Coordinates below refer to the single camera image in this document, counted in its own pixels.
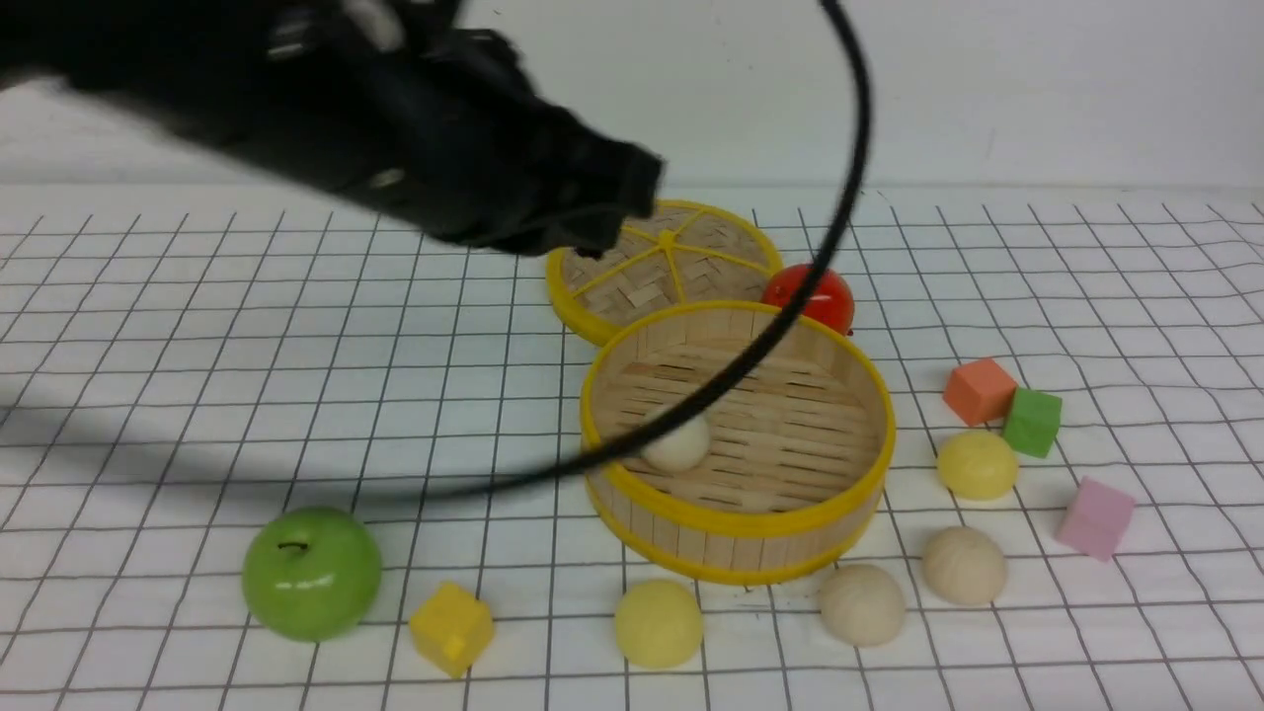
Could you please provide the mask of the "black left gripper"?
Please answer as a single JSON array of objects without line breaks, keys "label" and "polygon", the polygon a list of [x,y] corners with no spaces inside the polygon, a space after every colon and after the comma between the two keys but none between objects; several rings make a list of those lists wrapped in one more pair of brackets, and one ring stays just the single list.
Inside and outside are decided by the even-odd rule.
[{"label": "black left gripper", "polygon": [[604,256],[664,158],[542,97],[458,1],[240,1],[241,113],[267,175],[507,256]]}]

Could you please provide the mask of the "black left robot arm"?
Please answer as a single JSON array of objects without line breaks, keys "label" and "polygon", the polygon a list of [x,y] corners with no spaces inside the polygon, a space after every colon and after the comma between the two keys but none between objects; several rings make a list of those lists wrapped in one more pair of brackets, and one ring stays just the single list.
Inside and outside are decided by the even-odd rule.
[{"label": "black left robot arm", "polygon": [[46,75],[190,145],[506,256],[604,256],[664,159],[545,100],[458,1],[5,1]]}]

